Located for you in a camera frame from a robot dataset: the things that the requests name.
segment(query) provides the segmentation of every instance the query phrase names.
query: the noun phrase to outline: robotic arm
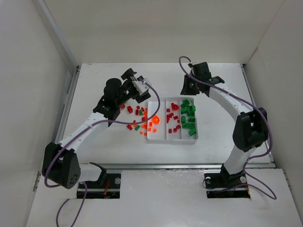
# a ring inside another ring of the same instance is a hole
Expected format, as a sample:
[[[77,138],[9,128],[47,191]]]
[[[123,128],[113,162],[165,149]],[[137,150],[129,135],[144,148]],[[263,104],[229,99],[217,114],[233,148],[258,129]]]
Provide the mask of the robotic arm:
[[[45,148],[42,175],[46,175],[51,162],[58,152],[66,147],[59,159],[55,161],[48,173],[48,178],[64,188],[70,189],[78,181],[93,181],[103,185],[106,180],[107,170],[97,164],[79,164],[77,153],[83,150],[83,145],[90,143],[97,134],[110,126],[120,114],[120,106],[130,98],[138,103],[151,97],[147,79],[142,76],[135,78],[132,69],[128,69],[122,76],[124,83],[117,78],[109,79],[104,88],[104,96],[101,97],[97,106],[89,118],[69,137],[61,140],[58,144],[49,143]]]
[[[226,86],[224,80],[220,77],[212,77],[206,62],[199,64],[189,64],[192,69],[192,76],[202,82],[216,85],[226,90],[229,94],[233,92]],[[229,158],[221,167],[219,174],[205,174],[206,188],[213,190],[214,188],[231,188],[246,180],[243,166],[251,154],[257,147],[261,146],[268,139],[268,130],[260,115],[250,106],[229,96],[214,87],[209,87],[197,83],[187,75],[184,76],[184,85],[181,95],[196,95],[200,92],[219,103],[236,122],[233,131],[234,147]],[[259,108],[267,119],[267,113],[263,108]]]

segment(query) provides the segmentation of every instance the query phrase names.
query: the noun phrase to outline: screw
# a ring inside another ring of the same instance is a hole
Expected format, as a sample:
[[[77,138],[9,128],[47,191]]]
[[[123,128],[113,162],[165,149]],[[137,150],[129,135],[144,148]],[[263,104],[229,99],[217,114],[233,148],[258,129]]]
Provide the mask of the screw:
[[[120,184],[121,183],[121,179],[119,178],[119,177],[117,177],[116,179],[115,179],[115,184]]]
[[[246,183],[246,182],[247,182],[246,177],[244,177],[244,176],[240,177],[240,181],[241,181],[242,183]]]
[[[205,178],[205,182],[206,183],[211,183],[212,181],[211,181],[211,178],[209,177],[209,176],[207,176],[206,178]]]

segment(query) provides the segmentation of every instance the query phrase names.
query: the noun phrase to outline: white tray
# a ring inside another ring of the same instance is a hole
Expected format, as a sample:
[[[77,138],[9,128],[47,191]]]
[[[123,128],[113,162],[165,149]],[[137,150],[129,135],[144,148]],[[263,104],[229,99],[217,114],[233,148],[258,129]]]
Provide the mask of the white tray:
[[[194,144],[198,139],[198,128],[197,128],[197,120],[195,121],[196,126],[196,134],[190,136],[188,134],[189,129],[183,129],[182,127],[178,129],[177,132],[169,133],[169,129],[174,129],[178,124],[182,126],[181,116],[186,116],[186,114],[181,115],[181,107],[180,105],[183,101],[187,99],[190,102],[190,105],[194,105],[194,99],[189,97],[170,97],[170,98],[160,98],[161,104],[158,113],[156,114],[160,118],[160,123],[155,125],[153,124],[152,128],[156,128],[157,132],[147,131],[147,140],[152,143],[187,143]],[[179,109],[177,111],[173,111],[171,108],[171,103],[177,104]],[[149,99],[147,104],[147,116],[150,117],[158,107],[157,99]],[[177,120],[173,118],[170,119],[169,123],[166,123],[166,115],[169,114],[166,112],[166,109],[169,108],[170,112],[174,113],[174,116],[178,116],[180,123],[177,123]]]

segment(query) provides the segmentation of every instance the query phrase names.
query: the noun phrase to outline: white wall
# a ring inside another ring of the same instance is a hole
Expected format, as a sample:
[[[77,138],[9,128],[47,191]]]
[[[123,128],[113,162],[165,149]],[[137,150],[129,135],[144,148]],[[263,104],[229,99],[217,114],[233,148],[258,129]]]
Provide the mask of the white wall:
[[[246,63],[284,0],[46,0],[79,63]]]
[[[67,68],[30,0],[0,0],[0,226],[25,225]]]
[[[258,105],[267,112],[273,156],[286,171],[303,219],[303,1],[285,0],[246,66]]]

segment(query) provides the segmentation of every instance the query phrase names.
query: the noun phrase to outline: green plastic piece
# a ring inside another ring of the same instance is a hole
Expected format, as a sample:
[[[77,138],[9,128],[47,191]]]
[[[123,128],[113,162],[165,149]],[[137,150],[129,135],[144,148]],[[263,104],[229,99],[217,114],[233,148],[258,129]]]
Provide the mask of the green plastic piece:
[[[187,99],[185,99],[185,100],[183,101],[183,105],[188,106],[188,105],[190,105],[190,103],[189,103],[189,101],[188,101]]]
[[[196,134],[197,131],[195,129],[192,129],[188,133],[189,133],[190,136],[192,136],[192,135]]]
[[[189,122],[195,122],[196,118],[194,116],[188,117]]]
[[[181,116],[181,122],[185,123],[186,122],[186,117],[185,116]]]
[[[186,108],[182,108],[181,109],[181,114],[186,114],[186,111],[187,111]]]
[[[182,128],[184,128],[184,129],[194,129],[195,124],[193,124],[193,123],[183,123]]]

